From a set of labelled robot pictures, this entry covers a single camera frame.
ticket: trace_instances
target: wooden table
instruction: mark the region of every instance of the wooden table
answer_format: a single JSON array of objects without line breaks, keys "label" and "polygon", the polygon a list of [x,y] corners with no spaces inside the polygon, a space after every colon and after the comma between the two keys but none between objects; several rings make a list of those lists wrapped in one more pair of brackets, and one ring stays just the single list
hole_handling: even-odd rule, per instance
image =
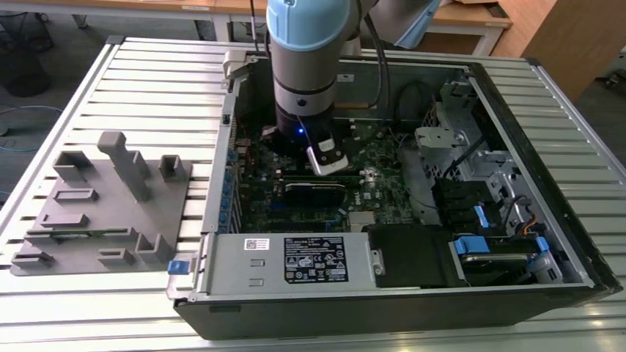
[{"label": "wooden table", "polygon": [[[255,0],[256,22],[265,22],[267,0]],[[228,23],[251,21],[249,0],[215,0],[212,13],[223,14],[215,23],[217,41],[231,41]],[[472,55],[487,56],[496,45],[503,30],[512,26],[508,18],[491,15],[482,4],[463,5],[451,3],[439,7],[428,33],[466,34],[479,36],[480,40],[474,48]]]},{"label": "wooden table", "polygon": [[[256,22],[265,22],[267,0],[255,0]],[[0,0],[0,10],[66,13],[84,26],[77,15],[175,18],[213,21],[217,41],[232,41],[232,22],[251,22],[248,0]],[[480,37],[474,55],[487,56],[511,20],[495,18],[482,5],[448,4],[439,8],[430,33],[468,34]]]}]

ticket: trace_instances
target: motherboard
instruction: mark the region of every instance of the motherboard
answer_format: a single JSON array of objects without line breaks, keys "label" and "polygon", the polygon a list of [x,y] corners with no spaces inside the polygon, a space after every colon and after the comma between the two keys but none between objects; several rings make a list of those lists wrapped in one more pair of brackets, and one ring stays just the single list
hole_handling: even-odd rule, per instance
[{"label": "motherboard", "polygon": [[368,224],[415,221],[402,180],[400,138],[369,138],[376,122],[344,121],[352,140],[368,140],[349,158],[349,168],[313,175],[305,158],[285,158],[256,143],[257,128],[239,129],[241,232],[359,232]]}]

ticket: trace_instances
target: power supply label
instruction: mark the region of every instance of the power supply label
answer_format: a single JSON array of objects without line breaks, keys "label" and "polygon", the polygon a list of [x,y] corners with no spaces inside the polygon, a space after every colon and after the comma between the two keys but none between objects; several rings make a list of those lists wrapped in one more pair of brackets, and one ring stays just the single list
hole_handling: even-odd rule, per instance
[{"label": "power supply label", "polygon": [[289,284],[347,282],[343,237],[284,238],[284,281]]}]

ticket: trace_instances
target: barcode sticker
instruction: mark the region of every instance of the barcode sticker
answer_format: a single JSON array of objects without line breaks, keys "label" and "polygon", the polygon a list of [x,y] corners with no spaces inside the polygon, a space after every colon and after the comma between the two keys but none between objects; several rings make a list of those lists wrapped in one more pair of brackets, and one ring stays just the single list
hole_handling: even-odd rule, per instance
[{"label": "barcode sticker", "polygon": [[243,242],[244,251],[268,251],[269,239],[268,238],[245,238]]},{"label": "barcode sticker", "polygon": [[208,11],[208,6],[183,6],[183,10]]}]

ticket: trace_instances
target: green circuit board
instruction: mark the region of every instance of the green circuit board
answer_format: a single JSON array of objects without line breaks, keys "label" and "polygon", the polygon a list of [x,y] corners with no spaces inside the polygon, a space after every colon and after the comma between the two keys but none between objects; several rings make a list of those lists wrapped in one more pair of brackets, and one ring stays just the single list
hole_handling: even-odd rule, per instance
[{"label": "green circuit board", "polygon": [[[367,138],[377,125],[353,122],[352,136]],[[349,168],[340,175],[317,177],[304,160],[284,158],[255,140],[237,135],[243,184],[241,232],[348,232],[349,212],[371,211],[379,224],[415,221],[404,190],[397,141],[387,134],[371,139],[349,158]],[[345,196],[339,208],[289,208],[281,202],[284,188],[293,183],[341,185]]]}]

